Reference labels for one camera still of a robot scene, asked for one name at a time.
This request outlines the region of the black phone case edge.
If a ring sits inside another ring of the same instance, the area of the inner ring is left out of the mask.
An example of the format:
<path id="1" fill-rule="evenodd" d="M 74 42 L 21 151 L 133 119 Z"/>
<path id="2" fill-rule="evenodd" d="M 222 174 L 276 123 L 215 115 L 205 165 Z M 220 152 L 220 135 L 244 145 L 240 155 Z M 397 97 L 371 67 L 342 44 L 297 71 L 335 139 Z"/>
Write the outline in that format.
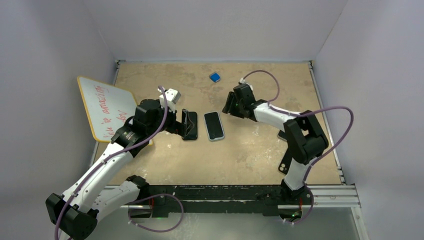
<path id="1" fill-rule="evenodd" d="M 290 166 L 292 163 L 292 155 L 289 150 L 284 153 L 284 156 L 281 159 L 281 162 L 278 167 L 278 171 L 286 175 L 289 172 Z"/>

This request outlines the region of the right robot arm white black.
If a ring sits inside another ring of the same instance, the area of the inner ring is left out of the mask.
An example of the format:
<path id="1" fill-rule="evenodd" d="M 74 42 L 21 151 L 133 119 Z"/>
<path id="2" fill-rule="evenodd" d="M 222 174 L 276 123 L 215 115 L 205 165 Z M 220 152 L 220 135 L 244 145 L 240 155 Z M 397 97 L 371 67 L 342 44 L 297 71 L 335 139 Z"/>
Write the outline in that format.
<path id="1" fill-rule="evenodd" d="M 255 99 L 252 87 L 240 83 L 228 93 L 222 112 L 242 119 L 265 123 L 282 131 L 287 150 L 282 163 L 288 168 L 281 181 L 282 200 L 294 203 L 304 191 L 312 161 L 322 156 L 329 141 L 317 117 L 311 111 L 294 112 Z"/>

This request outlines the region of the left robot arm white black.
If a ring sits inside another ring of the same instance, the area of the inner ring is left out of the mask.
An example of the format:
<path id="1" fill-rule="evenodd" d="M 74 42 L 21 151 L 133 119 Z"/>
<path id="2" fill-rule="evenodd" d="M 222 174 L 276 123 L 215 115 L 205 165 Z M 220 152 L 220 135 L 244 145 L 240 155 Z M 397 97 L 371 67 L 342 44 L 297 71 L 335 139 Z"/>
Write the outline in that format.
<path id="1" fill-rule="evenodd" d="M 147 181 L 137 175 L 129 176 L 111 191 L 104 188 L 114 175 L 148 145 L 159 132 L 167 131 L 184 137 L 195 128 L 186 109 L 181 121 L 171 105 L 154 99 L 145 99 L 136 107 L 107 145 L 103 155 L 68 190 L 52 193 L 46 199 L 51 222 L 55 225 L 54 238 L 86 239 L 98 222 L 128 203 L 142 205 L 148 200 L 169 197 L 168 193 L 152 194 Z"/>

